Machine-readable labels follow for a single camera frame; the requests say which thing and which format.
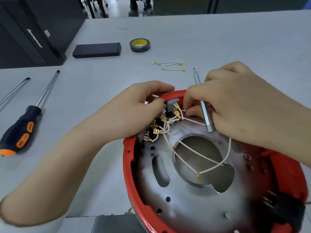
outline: right hand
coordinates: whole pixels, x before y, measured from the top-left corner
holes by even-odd
[[[277,151],[281,151],[278,146],[284,142],[292,142],[286,139],[290,133],[298,131],[293,127],[302,117],[307,117],[306,114],[310,115],[308,108],[239,61],[211,70],[203,84],[187,89],[184,96],[186,114],[203,117],[199,105],[192,107],[195,100],[213,105],[212,118],[219,133]]]

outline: left hand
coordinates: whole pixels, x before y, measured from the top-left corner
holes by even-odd
[[[130,137],[145,128],[163,110],[164,100],[152,95],[159,96],[174,89],[174,86],[159,81],[135,83],[78,126],[82,125],[84,131],[89,130],[101,144]]]

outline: screwdriver shaft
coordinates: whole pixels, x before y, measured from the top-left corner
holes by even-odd
[[[43,98],[45,97],[45,95],[48,93],[53,81],[55,78],[57,78],[57,76],[59,75],[59,70],[56,71],[56,73],[54,74],[52,80],[50,81],[49,85],[46,87],[46,89],[44,90],[44,92],[42,93],[41,97],[39,98],[38,102],[36,103],[36,106],[39,107],[40,103],[42,102]]]
[[[196,84],[201,84],[199,74],[197,73],[197,71],[194,68],[193,68],[193,76],[194,76],[195,83]],[[201,107],[202,107],[202,112],[203,112],[203,115],[204,115],[204,120],[205,120],[205,123],[206,123],[207,130],[208,130],[209,133],[212,133],[212,132],[215,131],[215,128],[214,128],[214,124],[213,124],[213,120],[212,120],[211,114],[208,111],[208,107],[205,105],[205,101],[200,101],[200,104],[201,104]]]
[[[17,87],[15,87],[9,94],[6,95],[5,98],[3,98],[0,101],[0,105],[2,105],[3,102],[5,102],[14,92],[16,92],[24,83],[28,82],[30,78],[25,78],[20,84],[18,84]]]

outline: circular hole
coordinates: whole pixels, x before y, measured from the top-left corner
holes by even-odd
[[[249,153],[243,153],[243,158],[247,161],[250,161],[252,157],[249,155]]]
[[[260,172],[261,172],[262,174],[266,174],[266,170],[265,170],[263,167],[260,168]]]
[[[248,171],[250,171],[250,172],[254,171],[254,169],[253,169],[253,167],[251,165],[246,165],[246,167],[247,167]]]

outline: white sleeve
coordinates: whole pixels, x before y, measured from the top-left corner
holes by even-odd
[[[16,227],[5,223],[0,217],[0,233],[57,233],[62,226],[66,215],[67,213],[51,222],[33,227]]]

